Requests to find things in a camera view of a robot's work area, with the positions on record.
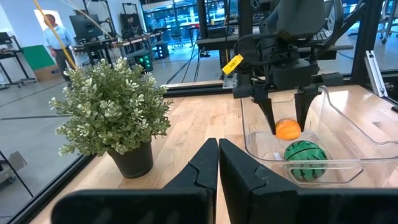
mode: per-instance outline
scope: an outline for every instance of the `cardboard box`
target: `cardboard box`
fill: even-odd
[[[34,71],[38,82],[62,78],[62,72],[58,65],[51,65]]]

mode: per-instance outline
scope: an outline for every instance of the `orange ball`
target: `orange ball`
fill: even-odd
[[[280,119],[276,122],[276,137],[281,140],[294,140],[300,137],[301,128],[297,121],[293,119]]]

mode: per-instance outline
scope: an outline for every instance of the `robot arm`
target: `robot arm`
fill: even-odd
[[[235,98],[251,96],[264,113],[271,131],[275,134],[275,121],[272,102],[268,98],[270,90],[293,90],[297,122],[304,130],[305,120],[312,100],[320,94],[319,85],[341,83],[343,77],[336,73],[332,76],[317,75],[319,67],[315,49],[319,44],[312,44],[312,38],[325,23],[323,0],[280,0],[270,16],[259,26],[260,34],[241,37],[235,46],[235,54],[244,55],[247,49],[240,49],[243,39],[258,37],[257,58],[248,54],[247,60],[238,67],[238,86],[233,90]],[[300,58],[299,47],[311,47],[308,58]],[[265,79],[259,80],[253,75],[254,68],[262,70]],[[250,78],[250,85],[239,83],[242,77]]]

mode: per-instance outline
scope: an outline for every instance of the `green panel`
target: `green panel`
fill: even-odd
[[[51,65],[55,65],[43,45],[23,47],[24,57],[32,70],[38,70]]]

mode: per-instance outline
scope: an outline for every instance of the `blue shirt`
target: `blue shirt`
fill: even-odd
[[[74,41],[70,37],[69,32],[65,27],[57,26],[55,28],[55,31],[58,34],[58,36],[60,37],[62,44],[65,47],[74,46]],[[45,40],[46,47],[51,47],[55,50],[62,49],[60,43],[58,42],[56,36],[54,35],[54,33],[51,31],[50,28],[47,28],[44,30],[44,40]]]

